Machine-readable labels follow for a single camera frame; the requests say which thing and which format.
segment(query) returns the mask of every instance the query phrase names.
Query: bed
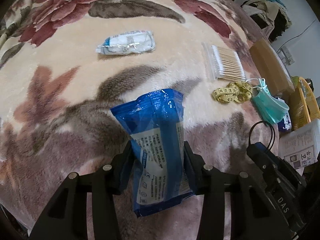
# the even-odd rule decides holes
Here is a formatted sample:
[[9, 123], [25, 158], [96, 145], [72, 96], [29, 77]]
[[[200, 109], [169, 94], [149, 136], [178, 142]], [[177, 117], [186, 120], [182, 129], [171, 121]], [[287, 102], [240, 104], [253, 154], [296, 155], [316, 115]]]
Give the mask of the bed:
[[[133, 30], [152, 31], [156, 50], [95, 52]], [[259, 77], [249, 48], [263, 35], [231, 0], [16, 0], [0, 34], [0, 203], [29, 232], [70, 172], [94, 172], [122, 152], [129, 136], [110, 108], [157, 89], [184, 94], [184, 139], [194, 153], [223, 172], [261, 176], [246, 156], [260, 116], [250, 101], [212, 99], [228, 82], [208, 80], [201, 45], [236, 50], [246, 76]], [[252, 141], [266, 144], [269, 133], [259, 126]], [[115, 197], [123, 239], [196, 239], [201, 196], [138, 219], [131, 196], [130, 184]], [[225, 239], [230, 216], [226, 203]]]

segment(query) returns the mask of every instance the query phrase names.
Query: electrical outlet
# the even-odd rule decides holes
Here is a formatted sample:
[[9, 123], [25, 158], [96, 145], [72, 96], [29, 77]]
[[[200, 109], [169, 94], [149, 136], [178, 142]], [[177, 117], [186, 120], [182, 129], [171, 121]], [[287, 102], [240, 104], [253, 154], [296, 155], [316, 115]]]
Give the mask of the electrical outlet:
[[288, 50], [287, 46], [282, 46], [281, 50], [282, 50], [283, 54], [285, 55], [285, 57], [287, 59], [288, 65], [293, 64], [294, 63], [294, 59], [293, 59], [290, 51]]

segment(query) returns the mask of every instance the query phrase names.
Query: tape measure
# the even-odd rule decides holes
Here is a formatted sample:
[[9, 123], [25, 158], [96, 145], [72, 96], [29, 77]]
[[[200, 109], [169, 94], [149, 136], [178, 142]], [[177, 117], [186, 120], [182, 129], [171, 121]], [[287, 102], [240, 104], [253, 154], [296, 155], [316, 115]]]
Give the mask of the tape measure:
[[252, 98], [252, 86], [245, 81], [229, 83], [225, 88], [218, 88], [211, 94], [214, 100], [221, 103], [235, 101], [242, 103]]

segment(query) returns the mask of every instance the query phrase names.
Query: surgical mask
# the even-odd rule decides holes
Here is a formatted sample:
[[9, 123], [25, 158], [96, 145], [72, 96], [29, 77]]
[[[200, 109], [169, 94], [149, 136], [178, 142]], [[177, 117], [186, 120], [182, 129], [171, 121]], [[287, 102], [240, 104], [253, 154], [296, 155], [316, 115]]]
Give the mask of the surgical mask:
[[258, 95], [253, 97], [252, 101], [264, 121], [271, 124], [279, 123], [289, 111], [289, 106], [271, 96], [264, 78], [257, 80], [259, 80], [260, 85], [253, 88], [258, 90]]

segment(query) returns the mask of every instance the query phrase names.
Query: brown box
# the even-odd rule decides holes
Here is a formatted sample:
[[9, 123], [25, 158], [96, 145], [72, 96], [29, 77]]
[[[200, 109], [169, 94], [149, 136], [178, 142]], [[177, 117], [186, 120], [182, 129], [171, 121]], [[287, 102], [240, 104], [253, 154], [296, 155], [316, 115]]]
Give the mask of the brown box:
[[290, 75], [271, 47], [269, 41], [262, 38], [250, 48], [250, 54], [259, 74], [266, 79], [271, 95], [285, 95], [294, 92]]

